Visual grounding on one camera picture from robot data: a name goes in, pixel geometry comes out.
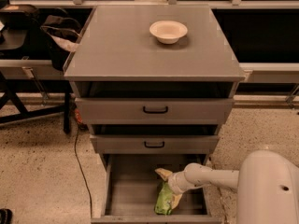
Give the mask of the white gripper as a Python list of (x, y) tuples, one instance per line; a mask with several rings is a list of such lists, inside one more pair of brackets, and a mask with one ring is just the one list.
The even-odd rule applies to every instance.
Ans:
[(195, 184), (194, 182), (188, 181), (183, 171), (172, 174), (172, 172), (169, 170), (166, 170), (164, 168), (157, 168), (155, 170), (155, 173), (159, 175), (163, 181), (168, 180), (170, 189), (175, 193), (172, 195), (172, 209), (175, 209), (178, 206), (179, 201), (182, 198), (181, 194), (185, 193), (188, 190), (200, 189), (201, 187), (203, 187), (202, 183)]

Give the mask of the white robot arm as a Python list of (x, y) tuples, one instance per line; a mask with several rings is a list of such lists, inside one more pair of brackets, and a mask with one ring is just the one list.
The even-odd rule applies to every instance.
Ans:
[(237, 193), (237, 224), (299, 224), (299, 168), (269, 150), (251, 152), (239, 170), (190, 163), (180, 172), (158, 168), (164, 181), (154, 211), (169, 215), (182, 195), (208, 185)]

